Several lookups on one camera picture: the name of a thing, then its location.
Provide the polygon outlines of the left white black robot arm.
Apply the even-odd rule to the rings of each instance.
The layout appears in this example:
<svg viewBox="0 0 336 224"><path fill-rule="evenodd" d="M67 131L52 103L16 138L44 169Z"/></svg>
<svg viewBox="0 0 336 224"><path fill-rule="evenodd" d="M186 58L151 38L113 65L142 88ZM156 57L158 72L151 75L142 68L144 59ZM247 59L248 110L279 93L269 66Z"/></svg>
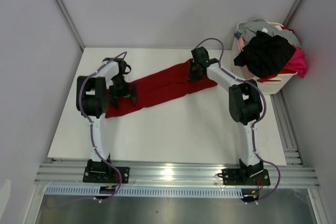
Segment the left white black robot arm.
<svg viewBox="0 0 336 224"><path fill-rule="evenodd" d="M76 81L76 108L84 117L90 134L89 167L96 167L95 177L106 183L113 177L110 153L105 147L103 124L108 106L119 109L117 98L130 98L137 103L137 87L124 76L131 66L121 56L105 58L102 65L88 76L78 76Z"/></svg>

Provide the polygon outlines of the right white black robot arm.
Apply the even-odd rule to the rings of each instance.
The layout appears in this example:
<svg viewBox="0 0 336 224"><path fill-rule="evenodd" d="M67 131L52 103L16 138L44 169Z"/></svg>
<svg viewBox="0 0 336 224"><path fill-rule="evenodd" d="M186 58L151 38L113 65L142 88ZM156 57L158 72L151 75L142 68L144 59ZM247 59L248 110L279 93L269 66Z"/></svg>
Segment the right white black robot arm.
<svg viewBox="0 0 336 224"><path fill-rule="evenodd" d="M238 124L242 145L238 174L233 179L240 179L244 184L252 184L258 178L258 174L264 170L263 161L258 157L256 141L256 124L263 112L256 82L240 79L220 66L221 61L211 59L204 47L194 48L191 54L188 79L201 81L208 78L228 92L229 113Z"/></svg>

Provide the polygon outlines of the red t shirt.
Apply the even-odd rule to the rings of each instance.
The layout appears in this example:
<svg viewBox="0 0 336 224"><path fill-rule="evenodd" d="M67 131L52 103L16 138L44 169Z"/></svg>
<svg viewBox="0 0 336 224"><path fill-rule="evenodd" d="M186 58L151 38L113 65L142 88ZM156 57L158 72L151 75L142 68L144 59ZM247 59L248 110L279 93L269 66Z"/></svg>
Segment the red t shirt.
<svg viewBox="0 0 336 224"><path fill-rule="evenodd" d="M133 81L132 83L137 88L136 104L133 104L131 98L118 98L119 108L116 109L109 104L106 118L124 116L217 86L215 81L207 77L201 81L190 81L188 79L189 67L190 61L187 60Z"/></svg>

